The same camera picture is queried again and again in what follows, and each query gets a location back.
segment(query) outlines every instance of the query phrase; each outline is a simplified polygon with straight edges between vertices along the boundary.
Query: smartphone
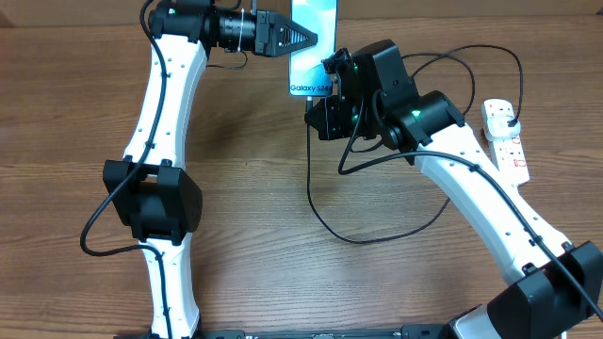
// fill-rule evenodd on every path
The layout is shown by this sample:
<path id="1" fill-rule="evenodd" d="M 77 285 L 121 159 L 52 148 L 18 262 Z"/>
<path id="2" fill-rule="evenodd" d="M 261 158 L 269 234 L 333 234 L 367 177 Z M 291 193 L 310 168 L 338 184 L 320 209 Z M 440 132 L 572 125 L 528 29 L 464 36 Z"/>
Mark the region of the smartphone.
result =
<path id="1" fill-rule="evenodd" d="M 291 95 L 320 97 L 333 93 L 333 81 L 321 61 L 335 50 L 337 3 L 338 0 L 291 0 L 291 20 L 318 34 L 316 46 L 291 53 Z"/>

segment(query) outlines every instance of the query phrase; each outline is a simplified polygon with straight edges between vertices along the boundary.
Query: beige wall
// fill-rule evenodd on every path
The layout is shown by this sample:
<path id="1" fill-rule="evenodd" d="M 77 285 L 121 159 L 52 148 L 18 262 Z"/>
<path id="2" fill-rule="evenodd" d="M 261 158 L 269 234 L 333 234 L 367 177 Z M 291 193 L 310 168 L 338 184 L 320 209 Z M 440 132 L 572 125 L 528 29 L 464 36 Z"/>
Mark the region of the beige wall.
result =
<path id="1" fill-rule="evenodd" d="M 0 26 L 135 24 L 143 0 L 0 0 Z M 223 6 L 235 0 L 222 0 Z M 290 0 L 258 0 L 290 11 Z M 250 0 L 243 0 L 248 7 Z M 595 14 L 603 0 L 340 0 L 341 19 Z"/>

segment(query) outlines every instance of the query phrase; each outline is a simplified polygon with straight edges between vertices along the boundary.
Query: wood grain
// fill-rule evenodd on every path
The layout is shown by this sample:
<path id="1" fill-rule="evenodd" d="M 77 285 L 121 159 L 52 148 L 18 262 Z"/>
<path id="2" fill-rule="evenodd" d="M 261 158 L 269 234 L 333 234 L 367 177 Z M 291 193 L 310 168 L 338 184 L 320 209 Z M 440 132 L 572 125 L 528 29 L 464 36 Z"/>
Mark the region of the wood grain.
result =
<path id="1" fill-rule="evenodd" d="M 602 29 L 597 17 L 342 21 L 338 44 L 355 50 L 391 38 L 402 53 L 414 53 L 482 42 L 518 53 L 532 175 L 521 192 L 575 243 L 602 246 Z M 121 157 L 138 119 L 148 42 L 135 26 L 13 28 L 0 30 L 0 45 L 0 338 L 146 331 L 152 305 L 140 253 L 90 258 L 78 238 L 106 195 L 104 161 Z M 476 74 L 468 121 L 479 134 L 483 100 L 516 102 L 516 65 L 496 51 L 459 57 Z M 238 63 L 220 50 L 210 61 Z M 409 59 L 407 67 L 423 61 Z M 459 65 L 430 66 L 417 82 L 421 92 L 440 89 L 458 106 L 467 103 L 470 84 Z M 354 247 L 333 239 L 305 199 L 302 114 L 303 99 L 287 94 L 287 58 L 252 57 L 243 72 L 204 75 L 188 130 L 187 172 L 204 191 L 192 261 L 206 330 L 444 322 L 504 289 L 491 256 L 452 205 L 406 240 Z M 344 141 L 312 136 L 316 206 L 346 236 L 409 231 L 445 199 L 403 162 L 340 177 Z M 373 156 L 355 155 L 350 164 Z M 90 243 L 109 249 L 133 240 L 109 208 Z M 590 320 L 570 336 L 602 333 Z"/>
<path id="2" fill-rule="evenodd" d="M 230 7 L 236 0 L 219 0 Z M 141 0 L 0 0 L 0 13 L 17 27 L 137 24 Z M 250 0 L 243 0 L 250 8 Z M 339 18 L 397 19 L 499 17 L 532 15 L 595 15 L 600 0 L 340 0 Z M 287 16 L 291 0 L 259 0 L 260 8 Z"/>

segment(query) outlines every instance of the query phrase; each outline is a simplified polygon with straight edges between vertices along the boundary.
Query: white power strip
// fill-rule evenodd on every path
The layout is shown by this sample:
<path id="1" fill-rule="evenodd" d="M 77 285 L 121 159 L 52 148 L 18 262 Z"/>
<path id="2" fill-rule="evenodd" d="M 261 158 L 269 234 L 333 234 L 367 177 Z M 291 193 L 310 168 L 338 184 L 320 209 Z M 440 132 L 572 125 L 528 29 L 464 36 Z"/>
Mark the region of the white power strip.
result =
<path id="1" fill-rule="evenodd" d="M 519 138 L 521 125 L 518 123 L 514 128 L 507 128 L 506 125 L 507 121 L 514 118 L 513 105 L 501 99 L 486 100 L 481 106 L 481 116 L 492 162 L 498 171 L 513 186 L 520 186 L 529 181 L 526 155 Z"/>

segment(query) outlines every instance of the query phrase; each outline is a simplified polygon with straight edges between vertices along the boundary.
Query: wooden table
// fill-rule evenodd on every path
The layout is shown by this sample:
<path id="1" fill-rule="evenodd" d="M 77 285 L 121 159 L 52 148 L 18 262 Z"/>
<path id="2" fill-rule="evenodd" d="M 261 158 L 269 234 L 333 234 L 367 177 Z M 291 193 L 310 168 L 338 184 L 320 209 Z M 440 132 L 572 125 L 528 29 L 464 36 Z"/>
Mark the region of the wooden table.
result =
<path id="1" fill-rule="evenodd" d="M 576 244 L 603 246 L 603 20 L 601 17 L 342 21 L 354 51 L 390 38 L 402 53 L 492 43 L 526 72 L 522 123 L 532 180 L 521 193 Z M 81 229 L 106 195 L 106 159 L 120 159 L 139 116 L 150 47 L 136 26 L 0 30 L 0 337 L 111 338 L 148 330 L 152 304 L 140 253 L 95 259 Z M 516 103 L 514 61 L 497 51 L 458 55 L 480 104 Z M 413 70 L 426 59 L 409 59 Z M 237 63 L 216 49 L 211 62 Z M 197 91 L 187 171 L 204 191 L 193 282 L 205 330 L 392 328 L 439 323 L 486 303 L 505 285 L 454 206 L 428 230 L 375 246 L 335 240 L 305 199 L 303 99 L 287 94 L 286 57 L 252 57 L 243 72 L 209 70 Z M 417 78 L 459 107 L 470 83 L 443 61 Z M 409 231 L 445 196 L 405 162 L 336 174 L 345 141 L 313 132 L 316 206 L 357 239 Z M 351 164 L 376 155 L 355 155 Z M 107 250 L 134 243 L 113 207 L 90 234 Z M 589 320 L 571 338 L 600 338 Z"/>

